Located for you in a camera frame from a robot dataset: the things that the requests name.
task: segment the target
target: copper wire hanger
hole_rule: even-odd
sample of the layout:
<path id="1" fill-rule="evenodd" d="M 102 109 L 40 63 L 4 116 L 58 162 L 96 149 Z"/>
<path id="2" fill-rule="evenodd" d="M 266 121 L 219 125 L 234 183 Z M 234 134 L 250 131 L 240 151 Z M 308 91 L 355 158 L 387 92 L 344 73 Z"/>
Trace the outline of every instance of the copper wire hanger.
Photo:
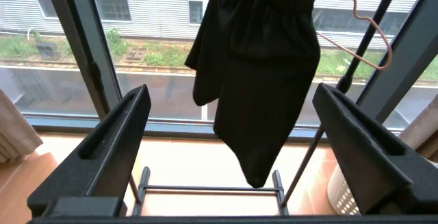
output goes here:
<path id="1" fill-rule="evenodd" d="M 350 55 L 353 55 L 354 57 L 356 57 L 357 59 L 359 59 L 362 62 L 365 62 L 366 64 L 370 65 L 372 68 L 377 69 L 377 70 L 386 70 L 389 68 L 389 66 L 391 66 L 392 63 L 392 48 L 391 45 L 388 42 L 388 39 L 386 38 L 385 34 L 382 32 L 382 30 L 380 29 L 380 27 L 377 25 L 376 22 L 374 22 L 374 20 L 370 17 L 366 17 L 366 16 L 359 16 L 357 14 L 357 0 L 353 0 L 353 14 L 356 18 L 360 19 L 360 20 L 367 20 L 368 22 L 371 23 L 371 25 L 377 29 L 378 33 L 382 36 L 383 41 L 386 44 L 386 47 L 388 48 L 388 59 L 387 62 L 384 66 L 377 66 L 371 62 L 369 62 L 368 60 L 362 58 L 361 56 L 353 53 L 352 51 L 350 51 L 349 49 L 345 48 L 342 45 L 337 44 L 335 41 L 331 40 L 330 38 L 326 37 L 325 35 L 321 34 L 320 32 L 316 32 L 318 35 L 322 36 L 324 39 L 328 40 L 329 42 L 333 43 L 334 45 L 338 46 L 340 49 L 344 50 L 345 52 L 349 53 Z"/>

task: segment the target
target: beige curtain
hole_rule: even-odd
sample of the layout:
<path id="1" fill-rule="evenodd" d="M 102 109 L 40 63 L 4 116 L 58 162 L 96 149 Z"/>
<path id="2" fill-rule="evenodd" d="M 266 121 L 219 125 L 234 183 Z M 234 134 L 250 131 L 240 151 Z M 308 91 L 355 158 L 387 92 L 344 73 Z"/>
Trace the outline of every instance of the beige curtain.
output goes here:
<path id="1" fill-rule="evenodd" d="M 32 153 L 41 138 L 0 89 L 0 162 Z"/>
<path id="2" fill-rule="evenodd" d="M 399 138 L 425 158 L 438 162 L 438 95 Z"/>

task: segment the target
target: black shorts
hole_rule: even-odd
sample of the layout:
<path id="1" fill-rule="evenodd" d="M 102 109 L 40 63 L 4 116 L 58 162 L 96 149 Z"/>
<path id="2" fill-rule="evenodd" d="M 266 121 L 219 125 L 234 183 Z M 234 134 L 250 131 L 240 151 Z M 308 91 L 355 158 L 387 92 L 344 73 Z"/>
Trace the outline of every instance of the black shorts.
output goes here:
<path id="1" fill-rule="evenodd" d="M 247 182 L 265 184 L 304 103 L 320 59 L 314 0 L 209 0 L 185 65 L 193 98 L 217 98 L 214 131 Z"/>

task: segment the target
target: building window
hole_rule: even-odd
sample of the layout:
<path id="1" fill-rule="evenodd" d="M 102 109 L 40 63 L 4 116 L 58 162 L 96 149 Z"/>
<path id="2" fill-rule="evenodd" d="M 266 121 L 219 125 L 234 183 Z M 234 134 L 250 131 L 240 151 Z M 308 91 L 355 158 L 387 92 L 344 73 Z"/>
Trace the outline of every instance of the building window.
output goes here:
<path id="1" fill-rule="evenodd" d="M 358 11 L 360 16 L 373 17 L 372 11 Z M 387 12 L 380 24 L 387 35 L 396 35 L 407 17 L 404 12 Z M 352 10 L 323 9 L 313 10 L 313 24 L 316 30 L 326 32 L 353 32 L 365 33 L 369 23 L 357 19 Z"/>
<path id="2" fill-rule="evenodd" d="M 189 1 L 190 23 L 200 24 L 203 19 L 203 2 Z"/>
<path id="3" fill-rule="evenodd" d="M 41 10 L 44 13 L 44 15 L 48 18 L 56 18 L 56 11 L 53 7 L 52 0 L 38 0 L 38 3 L 40 4 Z"/>
<path id="4" fill-rule="evenodd" d="M 96 0 L 102 20 L 130 21 L 128 0 Z"/>

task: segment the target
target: road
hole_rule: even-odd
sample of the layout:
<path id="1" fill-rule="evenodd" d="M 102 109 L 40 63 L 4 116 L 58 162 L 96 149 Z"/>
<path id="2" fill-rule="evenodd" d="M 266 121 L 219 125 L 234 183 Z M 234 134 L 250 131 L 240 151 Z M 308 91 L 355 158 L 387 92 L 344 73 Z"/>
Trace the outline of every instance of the road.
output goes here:
<path id="1" fill-rule="evenodd" d="M 96 115 L 78 69 L 0 66 L 0 76 L 0 88 L 22 112 Z M 152 99 L 151 117 L 201 119 L 201 108 L 192 100 L 193 76 L 125 72 L 118 73 L 117 77 L 123 94 L 141 84 L 148 86 Z M 317 86 L 318 83 L 312 83 L 297 124 L 319 125 L 311 103 Z M 355 101 L 363 87 L 363 84 L 353 84 L 347 96 Z M 437 93 L 436 88 L 412 88 L 385 125 L 406 127 Z M 216 102 L 207 106 L 209 120 L 214 120 L 215 110 Z"/>

